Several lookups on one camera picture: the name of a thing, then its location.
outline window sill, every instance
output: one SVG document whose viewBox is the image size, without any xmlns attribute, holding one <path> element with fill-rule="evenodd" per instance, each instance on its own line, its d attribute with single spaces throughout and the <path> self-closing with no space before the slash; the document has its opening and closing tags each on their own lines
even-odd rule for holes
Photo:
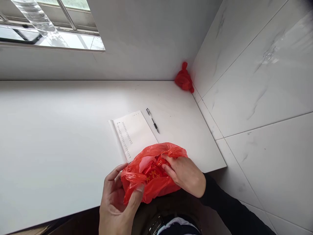
<svg viewBox="0 0 313 235">
<path fill-rule="evenodd" d="M 8 27 L 26 31 L 37 32 L 34 28 L 23 28 L 21 26 L 12 25 L 0 25 L 1 27 Z M 35 48 L 60 48 L 68 50 L 83 50 L 83 51 L 95 51 L 95 52 L 105 52 L 105 48 L 100 36 L 86 35 L 81 33 L 72 32 L 60 32 L 59 34 L 63 37 L 65 42 L 69 47 L 54 47 L 50 45 L 43 37 L 39 39 L 34 45 L 24 44 L 24 43 L 11 43 L 11 42 L 0 42 L 1 45 L 18 45 L 25 47 L 35 47 Z"/>
</svg>

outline pen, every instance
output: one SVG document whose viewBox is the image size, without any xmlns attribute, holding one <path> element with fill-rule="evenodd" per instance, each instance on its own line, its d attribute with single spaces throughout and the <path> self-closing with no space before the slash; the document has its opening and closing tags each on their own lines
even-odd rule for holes
<svg viewBox="0 0 313 235">
<path fill-rule="evenodd" d="M 156 123 L 154 122 L 154 120 L 153 120 L 153 118 L 152 118 L 152 116 L 151 116 L 150 110 L 149 110 L 148 108 L 147 108 L 147 112 L 148 112 L 150 118 L 151 118 L 152 121 L 153 121 L 153 124 L 154 124 L 154 127 L 156 128 L 156 131 L 160 134 L 159 129 L 157 128 L 157 125 L 156 125 Z"/>
</svg>

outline black sleeve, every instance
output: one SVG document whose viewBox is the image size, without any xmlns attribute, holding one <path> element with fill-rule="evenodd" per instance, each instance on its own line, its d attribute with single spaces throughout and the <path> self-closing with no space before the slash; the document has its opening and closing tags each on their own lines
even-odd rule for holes
<svg viewBox="0 0 313 235">
<path fill-rule="evenodd" d="M 237 199 L 229 196 L 208 174 L 204 174 L 206 188 L 200 198 L 203 205 L 215 210 L 232 235 L 271 234 L 275 233 L 266 226 L 254 213 L 249 211 Z"/>
</svg>

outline plastic bag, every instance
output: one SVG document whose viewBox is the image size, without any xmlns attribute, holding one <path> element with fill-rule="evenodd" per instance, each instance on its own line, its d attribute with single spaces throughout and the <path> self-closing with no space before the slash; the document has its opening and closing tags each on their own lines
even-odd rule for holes
<svg viewBox="0 0 313 235">
<path fill-rule="evenodd" d="M 144 148 L 122 171 L 121 180 L 125 190 L 125 205 L 128 204 L 131 194 L 141 183 L 145 185 L 142 198 L 144 203 L 150 203 L 157 196 L 163 196 L 180 189 L 161 167 L 162 164 L 170 166 L 167 161 L 160 157 L 163 154 L 174 158 L 188 157 L 185 149 L 172 143 L 154 144 Z M 152 169 L 151 166 L 156 166 L 158 169 Z M 154 171 L 151 171 L 152 174 L 149 175 L 151 179 L 147 180 L 144 173 L 149 171 L 149 168 Z"/>
<path fill-rule="evenodd" d="M 192 86 L 192 80 L 187 71 L 187 62 L 183 62 L 182 70 L 180 70 L 175 78 L 175 83 L 183 90 L 189 90 L 191 93 L 195 91 Z"/>
</svg>

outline white desk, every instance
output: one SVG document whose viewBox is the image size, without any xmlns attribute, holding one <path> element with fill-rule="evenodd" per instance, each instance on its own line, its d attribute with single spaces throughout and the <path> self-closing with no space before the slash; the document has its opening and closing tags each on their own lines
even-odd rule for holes
<svg viewBox="0 0 313 235">
<path fill-rule="evenodd" d="M 159 143 L 185 148 L 203 172 L 226 166 L 192 94 L 174 82 L 0 82 L 0 234 L 98 206 L 105 176 L 123 163 L 108 120 L 137 110 Z"/>
</svg>

